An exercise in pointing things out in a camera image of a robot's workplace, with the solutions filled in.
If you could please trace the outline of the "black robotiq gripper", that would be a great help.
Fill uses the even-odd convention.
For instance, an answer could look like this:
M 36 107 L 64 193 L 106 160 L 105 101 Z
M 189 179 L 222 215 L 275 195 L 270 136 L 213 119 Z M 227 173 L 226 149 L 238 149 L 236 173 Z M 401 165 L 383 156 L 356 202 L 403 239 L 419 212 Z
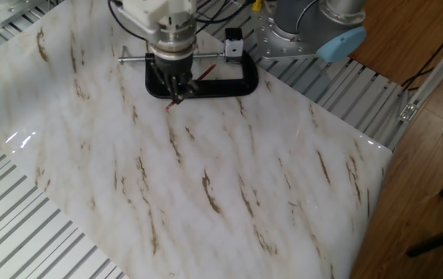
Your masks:
M 182 102 L 191 98 L 199 91 L 199 85 L 193 80 L 191 68 L 193 57 L 188 56 L 179 60 L 167 60 L 159 56 L 154 57 L 155 75 L 160 84 L 167 87 L 172 103 Z

